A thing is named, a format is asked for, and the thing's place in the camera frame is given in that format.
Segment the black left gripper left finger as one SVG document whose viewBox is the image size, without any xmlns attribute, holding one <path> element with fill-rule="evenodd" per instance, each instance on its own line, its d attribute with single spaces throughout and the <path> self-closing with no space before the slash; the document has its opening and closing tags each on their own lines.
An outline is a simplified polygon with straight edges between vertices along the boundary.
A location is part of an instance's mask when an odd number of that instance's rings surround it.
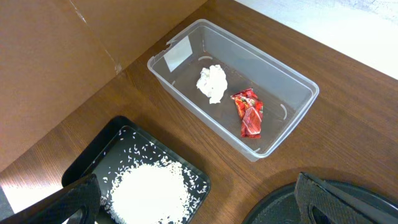
<svg viewBox="0 0 398 224">
<path fill-rule="evenodd" d="M 95 174 L 86 175 L 1 223 L 63 223 L 81 211 L 79 223 L 94 223 L 101 191 Z"/>
</svg>

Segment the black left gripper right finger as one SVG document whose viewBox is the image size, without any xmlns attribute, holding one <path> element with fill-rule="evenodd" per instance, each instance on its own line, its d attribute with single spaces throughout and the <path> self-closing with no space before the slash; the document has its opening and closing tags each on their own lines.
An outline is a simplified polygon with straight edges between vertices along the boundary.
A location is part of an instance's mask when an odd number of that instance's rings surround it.
<svg viewBox="0 0 398 224">
<path fill-rule="evenodd" d="M 397 205 L 362 187 L 301 172 L 294 196 L 302 223 L 397 223 Z"/>
</svg>

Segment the white tissue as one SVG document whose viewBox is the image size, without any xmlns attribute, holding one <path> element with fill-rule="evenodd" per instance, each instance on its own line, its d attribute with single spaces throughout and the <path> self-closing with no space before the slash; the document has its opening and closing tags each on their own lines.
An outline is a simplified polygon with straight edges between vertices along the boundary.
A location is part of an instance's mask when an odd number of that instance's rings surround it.
<svg viewBox="0 0 398 224">
<path fill-rule="evenodd" d="M 226 74 L 220 65 L 211 65 L 209 68 L 202 68 L 196 86 L 209 98 L 209 104 L 220 103 L 228 87 Z"/>
</svg>

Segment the red candy wrapper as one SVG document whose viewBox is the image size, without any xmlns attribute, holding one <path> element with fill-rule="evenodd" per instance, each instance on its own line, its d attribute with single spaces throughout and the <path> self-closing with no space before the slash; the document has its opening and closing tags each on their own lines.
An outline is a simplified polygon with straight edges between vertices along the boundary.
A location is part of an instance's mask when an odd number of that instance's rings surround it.
<svg viewBox="0 0 398 224">
<path fill-rule="evenodd" d="M 242 138 L 261 138 L 261 123 L 264 104 L 252 88 L 240 91 L 231 96 L 241 120 Z"/>
</svg>

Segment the pile of rice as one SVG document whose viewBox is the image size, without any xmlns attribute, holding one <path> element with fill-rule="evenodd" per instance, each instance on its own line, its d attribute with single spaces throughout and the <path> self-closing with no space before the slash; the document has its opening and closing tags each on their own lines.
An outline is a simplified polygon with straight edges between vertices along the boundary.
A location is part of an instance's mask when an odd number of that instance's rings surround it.
<svg viewBox="0 0 398 224">
<path fill-rule="evenodd" d="M 109 212 L 117 223 L 183 223 L 190 216 L 179 162 L 128 168 L 114 180 L 110 197 Z"/>
</svg>

